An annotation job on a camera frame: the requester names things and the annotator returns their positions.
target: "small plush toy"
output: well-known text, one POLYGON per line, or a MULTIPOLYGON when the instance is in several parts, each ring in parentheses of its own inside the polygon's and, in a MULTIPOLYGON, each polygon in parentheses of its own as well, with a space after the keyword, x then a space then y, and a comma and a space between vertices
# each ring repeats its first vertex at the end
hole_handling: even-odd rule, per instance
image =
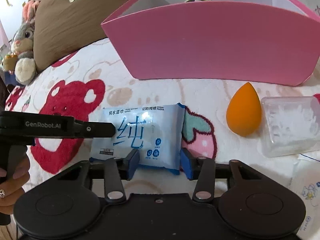
POLYGON ((15 34, 11 55, 5 56, 3 68, 16 76, 17 82, 28 85, 36 75, 36 62, 33 59, 34 21, 23 23, 15 34))

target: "finger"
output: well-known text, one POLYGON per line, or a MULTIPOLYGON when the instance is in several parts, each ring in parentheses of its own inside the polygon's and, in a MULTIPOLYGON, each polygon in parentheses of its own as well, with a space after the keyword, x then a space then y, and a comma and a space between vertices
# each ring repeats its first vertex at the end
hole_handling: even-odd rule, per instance
POLYGON ((0 198, 0 207, 14 205, 15 202, 24 194, 23 188, 19 188, 17 191, 13 192, 11 195, 0 198))
POLYGON ((13 214, 13 207, 14 207, 14 205, 6 206, 6 207, 0 207, 0 213, 7 214, 7 215, 12 215, 13 214))
POLYGON ((4 190, 4 196, 7 197, 13 192, 17 191, 19 188, 21 188, 24 184, 26 184, 29 179, 30 175, 29 172, 27 172, 27 174, 23 175, 18 179, 10 178, 6 180, 4 183, 1 183, 0 189, 4 190))
POLYGON ((7 172, 4 169, 0 168, 0 177, 2 178, 5 176, 7 176, 7 172))
POLYGON ((13 174, 13 179, 18 179, 25 175, 30 169, 30 160, 28 156, 23 158, 23 160, 17 165, 16 170, 13 174))

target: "red bear pattern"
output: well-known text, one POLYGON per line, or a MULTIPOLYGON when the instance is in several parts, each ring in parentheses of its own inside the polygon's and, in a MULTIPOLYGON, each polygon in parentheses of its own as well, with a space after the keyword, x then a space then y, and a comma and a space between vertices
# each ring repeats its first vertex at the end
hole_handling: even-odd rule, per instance
POLYGON ((12 111, 26 87, 15 87, 5 102, 5 109, 12 111))
POLYGON ((71 53, 68 56, 65 56, 64 58, 58 60, 57 62, 53 63, 51 66, 52 67, 60 67, 63 63, 66 63, 69 59, 71 59, 75 54, 77 54, 78 50, 71 53))
MULTIPOLYGON (((89 114, 102 102, 105 93, 105 84, 102 80, 91 80, 87 83, 73 81, 65 84, 62 80, 50 90, 46 103, 40 110, 40 114, 55 114, 73 116, 82 121, 89 120, 89 114), (91 103, 85 102, 85 96, 89 90, 93 90, 95 99, 91 103)), ((36 138, 36 146, 31 147, 31 153, 35 160, 45 171, 56 174, 68 164, 77 154, 83 139, 62 139, 55 152, 42 147, 36 138)))

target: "wet wipes package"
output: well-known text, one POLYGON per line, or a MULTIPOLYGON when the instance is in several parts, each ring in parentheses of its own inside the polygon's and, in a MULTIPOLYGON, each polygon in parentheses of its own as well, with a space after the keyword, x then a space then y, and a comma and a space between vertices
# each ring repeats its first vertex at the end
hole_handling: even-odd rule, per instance
POLYGON ((99 121, 113 123, 116 134, 94 138, 91 159, 123 158, 138 149, 140 164, 179 170, 184 111, 181 104, 102 109, 99 121))

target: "clear plastic container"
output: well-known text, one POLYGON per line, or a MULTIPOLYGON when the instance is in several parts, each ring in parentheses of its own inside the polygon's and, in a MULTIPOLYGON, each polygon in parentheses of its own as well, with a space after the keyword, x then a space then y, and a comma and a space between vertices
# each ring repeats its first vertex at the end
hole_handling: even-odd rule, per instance
POLYGON ((267 157, 320 150, 320 103, 315 97, 261 100, 262 153, 267 157))

